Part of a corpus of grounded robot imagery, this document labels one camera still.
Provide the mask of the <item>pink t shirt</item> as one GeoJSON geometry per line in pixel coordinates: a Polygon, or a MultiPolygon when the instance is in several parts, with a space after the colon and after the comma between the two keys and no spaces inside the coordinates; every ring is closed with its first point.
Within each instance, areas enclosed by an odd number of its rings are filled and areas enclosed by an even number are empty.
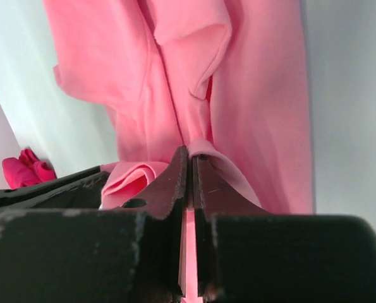
{"type": "Polygon", "coordinates": [[[298,1],[45,1],[69,96],[102,104],[119,162],[101,208],[151,183],[175,149],[210,157],[255,205],[312,212],[298,1]]]}

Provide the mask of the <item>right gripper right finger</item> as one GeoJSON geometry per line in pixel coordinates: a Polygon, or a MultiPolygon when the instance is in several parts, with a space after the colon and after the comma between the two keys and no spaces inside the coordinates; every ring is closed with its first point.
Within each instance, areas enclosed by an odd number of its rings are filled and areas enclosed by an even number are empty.
{"type": "Polygon", "coordinates": [[[376,233],[362,218],[276,215],[191,161],[198,293],[206,302],[376,302],[376,233]]]}

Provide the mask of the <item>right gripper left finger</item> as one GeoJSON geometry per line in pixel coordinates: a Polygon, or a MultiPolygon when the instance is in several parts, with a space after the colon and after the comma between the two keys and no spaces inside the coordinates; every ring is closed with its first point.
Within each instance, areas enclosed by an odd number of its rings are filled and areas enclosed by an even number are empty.
{"type": "Polygon", "coordinates": [[[0,214],[0,302],[179,302],[188,153],[111,210],[0,214]]]}

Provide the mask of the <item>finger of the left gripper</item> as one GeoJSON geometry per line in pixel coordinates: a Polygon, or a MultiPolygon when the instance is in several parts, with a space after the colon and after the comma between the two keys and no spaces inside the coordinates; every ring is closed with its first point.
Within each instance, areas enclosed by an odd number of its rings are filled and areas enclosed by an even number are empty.
{"type": "Polygon", "coordinates": [[[98,209],[108,177],[108,172],[96,166],[34,186],[0,189],[0,213],[7,209],[98,209]]]}

